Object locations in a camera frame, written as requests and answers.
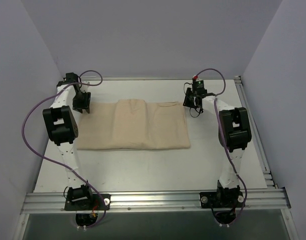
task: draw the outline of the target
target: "folded towel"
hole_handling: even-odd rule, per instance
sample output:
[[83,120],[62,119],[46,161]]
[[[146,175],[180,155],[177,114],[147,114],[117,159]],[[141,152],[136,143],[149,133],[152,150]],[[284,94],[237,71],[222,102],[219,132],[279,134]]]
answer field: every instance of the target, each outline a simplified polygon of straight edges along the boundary
[[92,102],[79,122],[77,149],[182,149],[190,140],[184,107],[179,102],[147,103],[140,99]]

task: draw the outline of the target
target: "robotic manipulator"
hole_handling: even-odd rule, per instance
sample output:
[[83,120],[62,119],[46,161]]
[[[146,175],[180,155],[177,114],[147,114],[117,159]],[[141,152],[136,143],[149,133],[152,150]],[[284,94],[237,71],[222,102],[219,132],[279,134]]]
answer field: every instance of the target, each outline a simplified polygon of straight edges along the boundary
[[[204,110],[216,115],[214,106],[215,94],[205,89],[204,81],[194,77],[190,85],[191,87],[186,89],[183,106],[190,108],[190,110],[195,109],[198,115],[203,113]],[[252,139],[247,109],[245,107],[230,106],[219,99],[216,105],[225,139],[225,142],[223,142],[219,130],[219,142],[222,147],[226,145],[229,157],[237,173],[239,173],[243,153]],[[202,208],[235,209],[236,207],[241,207],[244,202],[238,176],[234,172],[225,151],[223,151],[222,161],[222,172],[217,182],[216,192],[200,193]]]
[[[68,84],[78,82],[78,75],[73,72],[67,73],[65,80],[57,84],[57,92],[62,91]],[[204,110],[215,114],[214,99],[215,94],[208,93],[204,88],[204,81],[193,78],[191,87],[186,89],[183,105],[193,108],[196,111],[199,109],[197,111],[199,114],[203,113]],[[83,110],[90,113],[90,101],[91,93],[88,92],[88,87],[75,84],[69,86],[62,94],[57,96],[50,108],[43,110],[43,118],[49,139],[56,144],[63,162],[84,179],[87,179],[87,177],[84,176],[81,170],[79,156],[74,145],[75,138],[79,136],[79,130],[71,107],[80,113]],[[217,100],[217,107],[225,143],[221,141],[220,137],[219,141],[222,146],[224,144],[226,145],[230,158],[237,172],[239,172],[244,150],[252,138],[247,110],[244,107],[230,106],[221,100]],[[65,210],[77,211],[92,209],[95,202],[100,202],[97,199],[97,194],[93,194],[89,186],[81,181],[71,170],[66,169],[66,175],[68,179],[68,191]],[[110,200],[109,195],[102,194],[102,196]],[[201,201],[202,208],[241,206],[243,194],[240,192],[239,180],[227,158],[223,161],[222,172],[217,183],[216,192],[207,192],[205,196],[207,199],[205,203]]]

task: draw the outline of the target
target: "gray wall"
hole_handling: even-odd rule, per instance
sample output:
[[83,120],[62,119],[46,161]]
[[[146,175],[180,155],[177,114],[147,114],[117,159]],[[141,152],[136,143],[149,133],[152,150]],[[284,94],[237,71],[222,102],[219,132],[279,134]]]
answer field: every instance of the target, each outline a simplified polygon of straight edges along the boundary
[[[22,141],[22,121],[35,103],[56,91],[60,77],[20,0],[0,1],[0,240],[12,238],[41,164]],[[47,138],[41,109],[29,121],[27,136],[43,153]]]
[[232,78],[244,72],[281,0],[22,2],[62,75],[191,77],[215,67]]
[[283,0],[243,75],[273,177],[306,239],[306,0]]

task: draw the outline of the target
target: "aluminum frame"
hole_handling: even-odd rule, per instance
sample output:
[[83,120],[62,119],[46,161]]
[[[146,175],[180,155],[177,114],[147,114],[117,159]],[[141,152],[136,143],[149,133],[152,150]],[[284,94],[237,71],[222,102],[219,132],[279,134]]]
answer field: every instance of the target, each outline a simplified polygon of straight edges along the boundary
[[[186,80],[187,78],[162,77],[110,77],[105,80]],[[83,80],[97,81],[98,77],[83,77]],[[234,79],[235,86],[243,107],[248,110],[251,130],[256,153],[260,160],[267,189],[250,189],[246,200],[245,210],[280,209],[289,237],[298,240],[295,224],[289,210],[290,203],[285,189],[278,189],[274,183],[268,161],[260,140],[259,132],[254,122],[241,78]],[[156,191],[156,192],[108,192],[111,194],[110,213],[128,212],[179,212],[179,211],[210,211],[200,207],[200,192],[194,191]],[[25,197],[19,221],[13,239],[22,239],[30,214],[72,214],[89,213],[90,211],[64,211],[65,198],[62,193],[28,193]]]

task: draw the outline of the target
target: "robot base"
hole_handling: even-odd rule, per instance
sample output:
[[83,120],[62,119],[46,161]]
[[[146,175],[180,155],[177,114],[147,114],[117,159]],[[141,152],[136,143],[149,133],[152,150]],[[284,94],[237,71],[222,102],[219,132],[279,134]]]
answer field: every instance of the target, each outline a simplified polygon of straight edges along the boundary
[[81,185],[81,187],[72,188],[70,187],[67,191],[66,201],[64,210],[65,211],[86,211],[86,210],[109,210],[111,195],[101,194],[104,201],[103,203],[100,196],[96,193],[92,193],[89,186]]
[[199,198],[203,209],[235,209],[241,208],[243,205],[243,201],[241,201],[243,194],[240,187],[223,188],[219,181],[215,192],[200,192]]

